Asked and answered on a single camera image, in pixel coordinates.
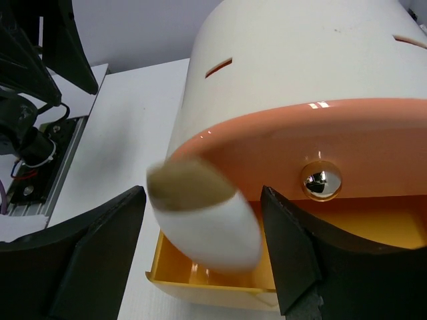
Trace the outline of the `white cylindrical drawer organizer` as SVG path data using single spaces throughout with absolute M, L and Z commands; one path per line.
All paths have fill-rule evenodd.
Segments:
M 250 200 L 303 199 L 325 161 L 341 198 L 426 193 L 426 34 L 398 1 L 223 1 L 195 39 L 167 154 Z

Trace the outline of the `white egg-shaped bottle brown cap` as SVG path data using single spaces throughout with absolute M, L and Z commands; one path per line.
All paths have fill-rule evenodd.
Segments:
M 159 228 L 186 257 L 222 273 L 256 268 L 262 256 L 256 214 L 213 165 L 169 160 L 150 167 L 146 183 Z

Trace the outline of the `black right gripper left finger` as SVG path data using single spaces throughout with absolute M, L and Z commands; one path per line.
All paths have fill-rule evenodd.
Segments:
M 146 194 L 135 186 L 42 231 L 1 243 L 2 319 L 117 319 Z

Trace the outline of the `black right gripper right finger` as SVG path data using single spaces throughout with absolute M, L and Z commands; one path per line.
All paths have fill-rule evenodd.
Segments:
M 315 217 L 271 187 L 260 198 L 286 319 L 425 319 L 426 248 L 375 242 Z

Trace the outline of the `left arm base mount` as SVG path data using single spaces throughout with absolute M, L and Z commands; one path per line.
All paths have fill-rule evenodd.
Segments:
M 45 203 L 53 182 L 63 161 L 66 150 L 77 126 L 76 119 L 70 119 L 70 107 L 61 104 L 65 113 L 59 119 L 44 124 L 38 129 L 43 136 L 42 157 L 16 157 L 10 170 L 11 188 L 6 191 L 1 184 L 1 214 L 7 214 L 10 204 Z M 38 109 L 38 116 L 50 110 L 45 105 Z

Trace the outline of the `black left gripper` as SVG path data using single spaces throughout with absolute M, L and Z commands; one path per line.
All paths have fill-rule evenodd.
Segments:
M 58 106 L 61 93 L 49 68 L 86 93 L 96 94 L 99 85 L 79 38 L 72 1 L 41 4 L 42 48 L 41 15 L 33 11 L 37 2 L 1 2 L 1 86 Z M 38 109 L 12 91 L 1 89 L 1 155 L 42 157 L 43 136 L 33 126 Z

